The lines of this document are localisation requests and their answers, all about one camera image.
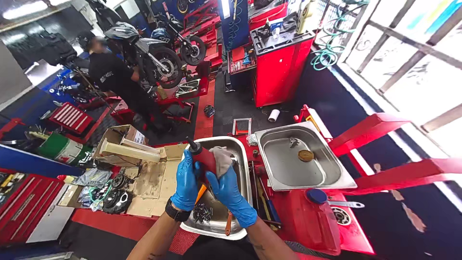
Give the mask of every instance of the parts washer basin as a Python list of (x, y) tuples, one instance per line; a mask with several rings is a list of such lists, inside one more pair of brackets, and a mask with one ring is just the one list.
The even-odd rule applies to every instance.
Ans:
[[(258, 131), (255, 135), (273, 190), (357, 187), (312, 122)], [(298, 141), (293, 148), (289, 145), (291, 137)], [(313, 152), (315, 158), (301, 161), (300, 150)]]
[[(244, 145), (238, 139), (230, 136), (202, 138), (195, 140), (195, 142), (200, 143), (205, 149), (210, 149), (214, 146), (226, 146), (227, 150), (233, 153), (237, 159), (237, 163), (234, 163), (233, 166), (237, 175), (237, 185), (244, 199), (252, 205), (249, 165)], [(207, 208), (213, 208), (213, 215), (210, 222), (196, 222), (193, 218), (193, 212), (191, 212), (189, 219), (180, 225), (183, 230), (228, 240), (239, 240), (247, 235), (247, 231), (239, 225), (239, 222), (237, 222), (235, 217), (233, 217), (233, 220), (231, 221), (231, 234), (229, 236), (225, 235), (226, 221), (228, 220), (228, 209), (219, 202), (209, 190), (204, 192), (198, 203), (204, 203)]]

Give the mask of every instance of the watch strap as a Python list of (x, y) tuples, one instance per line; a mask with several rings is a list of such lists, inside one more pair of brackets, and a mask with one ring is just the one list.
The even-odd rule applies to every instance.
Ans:
[(165, 212), (175, 221), (179, 221), (179, 222), (187, 221), (189, 218), (189, 215), (191, 215), (191, 211), (176, 210), (172, 206), (172, 201), (170, 199), (167, 201), (167, 205), (165, 205)]

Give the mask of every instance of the tape roll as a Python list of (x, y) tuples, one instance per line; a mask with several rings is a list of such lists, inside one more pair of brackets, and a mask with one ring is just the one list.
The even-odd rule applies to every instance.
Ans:
[(279, 113), (280, 113), (279, 110), (273, 109), (273, 111), (271, 111), (271, 114), (270, 114), (269, 117), (268, 117), (268, 121), (269, 121), (269, 122), (274, 122), (274, 121), (276, 121), (276, 119), (278, 119)]

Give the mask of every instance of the green barrel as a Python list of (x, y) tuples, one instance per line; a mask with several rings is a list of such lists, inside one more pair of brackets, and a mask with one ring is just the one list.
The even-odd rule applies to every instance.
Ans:
[(69, 165), (77, 165), (91, 153), (91, 148), (53, 132), (48, 139), (37, 148), (37, 153)]

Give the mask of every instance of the hand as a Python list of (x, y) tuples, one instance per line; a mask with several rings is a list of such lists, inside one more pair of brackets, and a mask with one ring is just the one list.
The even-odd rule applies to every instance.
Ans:
[(201, 164), (197, 161), (193, 167), (193, 157), (184, 151), (184, 160), (178, 164), (176, 171), (176, 192), (170, 197), (175, 208), (191, 211), (197, 198), (196, 177), (201, 173)]
[(237, 176), (232, 165), (228, 171), (217, 180), (215, 174), (206, 172), (210, 186), (217, 199), (236, 216), (239, 225), (247, 228), (257, 221), (257, 211), (242, 197), (237, 186)]

